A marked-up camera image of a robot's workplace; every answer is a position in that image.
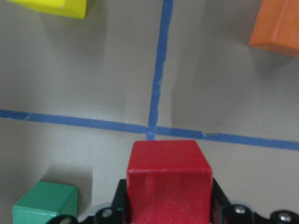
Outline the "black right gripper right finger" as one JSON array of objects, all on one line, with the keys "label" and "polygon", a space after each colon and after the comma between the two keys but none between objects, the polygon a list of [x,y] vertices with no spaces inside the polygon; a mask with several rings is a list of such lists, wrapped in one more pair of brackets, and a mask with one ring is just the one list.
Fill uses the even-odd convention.
[{"label": "black right gripper right finger", "polygon": [[225,224],[227,208],[229,208],[230,206],[231,202],[229,201],[224,191],[214,178],[211,195],[210,223]]}]

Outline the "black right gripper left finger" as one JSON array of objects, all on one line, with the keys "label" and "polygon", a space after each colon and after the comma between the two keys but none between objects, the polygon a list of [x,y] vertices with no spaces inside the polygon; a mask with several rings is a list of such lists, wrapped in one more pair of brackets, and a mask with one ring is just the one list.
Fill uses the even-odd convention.
[{"label": "black right gripper left finger", "polygon": [[111,224],[130,224],[130,204],[126,179],[120,179],[111,204]]}]

